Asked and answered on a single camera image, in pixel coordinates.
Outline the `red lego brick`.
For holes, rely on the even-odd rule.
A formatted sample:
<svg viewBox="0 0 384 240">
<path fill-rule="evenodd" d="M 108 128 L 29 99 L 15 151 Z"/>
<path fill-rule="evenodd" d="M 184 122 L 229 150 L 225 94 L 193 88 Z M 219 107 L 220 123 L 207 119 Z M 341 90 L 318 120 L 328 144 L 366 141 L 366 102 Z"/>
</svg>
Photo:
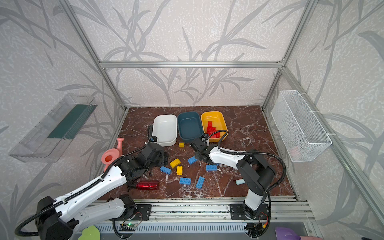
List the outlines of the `red lego brick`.
<svg viewBox="0 0 384 240">
<path fill-rule="evenodd" d="M 221 132 L 220 131 L 212 131 L 210 133 L 210 138 L 216 139 L 216 138 L 220 138 L 220 137 L 221 137 Z"/>
<path fill-rule="evenodd" d="M 211 135 L 214 132 L 214 128 L 211 126 L 207 126 L 207 134 Z"/>
</svg>

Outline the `yellow curved lego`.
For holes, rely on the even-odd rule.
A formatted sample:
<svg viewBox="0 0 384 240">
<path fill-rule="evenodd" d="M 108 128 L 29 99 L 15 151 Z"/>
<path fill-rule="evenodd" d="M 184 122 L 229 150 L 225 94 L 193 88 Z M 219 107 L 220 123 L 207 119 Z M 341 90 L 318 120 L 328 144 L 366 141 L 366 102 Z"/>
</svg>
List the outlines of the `yellow curved lego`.
<svg viewBox="0 0 384 240">
<path fill-rule="evenodd" d="M 175 159 L 175 160 L 173 160 L 173 161 L 170 163 L 170 166 L 171 166 L 171 168 L 173 169 L 173 168 L 177 167 L 177 166 L 180 165 L 180 164 L 181 164 L 180 159 Z"/>
</svg>

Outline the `yellow lego brick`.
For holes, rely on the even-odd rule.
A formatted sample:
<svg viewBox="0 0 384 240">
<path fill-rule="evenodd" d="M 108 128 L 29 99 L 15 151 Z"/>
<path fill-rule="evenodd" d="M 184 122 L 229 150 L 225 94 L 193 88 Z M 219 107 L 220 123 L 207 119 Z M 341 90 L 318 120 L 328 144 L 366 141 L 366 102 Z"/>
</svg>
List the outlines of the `yellow lego brick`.
<svg viewBox="0 0 384 240">
<path fill-rule="evenodd" d="M 177 166 L 177 175 L 181 176 L 183 174 L 183 166 Z"/>
</svg>

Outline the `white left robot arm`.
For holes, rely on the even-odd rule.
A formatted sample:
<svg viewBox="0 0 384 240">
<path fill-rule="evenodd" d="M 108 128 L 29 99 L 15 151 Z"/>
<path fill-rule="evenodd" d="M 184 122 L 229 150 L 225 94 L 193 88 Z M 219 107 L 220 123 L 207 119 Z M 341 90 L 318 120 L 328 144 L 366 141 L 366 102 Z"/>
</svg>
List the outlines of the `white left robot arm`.
<svg viewBox="0 0 384 240">
<path fill-rule="evenodd" d="M 90 204 L 109 191 L 131 184 L 154 167 L 168 163 L 168 153 L 155 142 L 117 158 L 102 175 L 80 188 L 53 199 L 45 197 L 38 203 L 37 212 L 15 229 L 18 237 L 38 236 L 42 240 L 68 240 L 79 230 L 109 219 L 129 219 L 136 215 L 137 206 L 129 195 L 107 203 Z"/>
</svg>

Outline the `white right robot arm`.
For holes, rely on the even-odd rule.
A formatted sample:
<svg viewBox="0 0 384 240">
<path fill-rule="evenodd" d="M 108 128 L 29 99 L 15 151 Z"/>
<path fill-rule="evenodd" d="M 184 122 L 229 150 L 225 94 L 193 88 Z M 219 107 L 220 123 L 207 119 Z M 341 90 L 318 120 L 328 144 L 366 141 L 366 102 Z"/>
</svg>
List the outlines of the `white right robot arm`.
<svg viewBox="0 0 384 240">
<path fill-rule="evenodd" d="M 249 219 L 255 219 L 261 212 L 260 205 L 270 195 L 272 189 L 284 181 L 287 166 L 284 161 L 273 154 L 253 151 L 234 151 L 221 147 L 221 142 L 228 135 L 227 130 L 218 130 L 214 134 L 223 132 L 217 145 L 208 145 L 211 135 L 202 139 L 194 139 L 190 145 L 195 151 L 195 158 L 207 164 L 223 164 L 238 170 L 248 186 L 248 193 L 243 203 L 244 213 Z M 283 172 L 273 183 L 276 170 L 265 159 L 272 157 L 280 162 Z"/>
</svg>

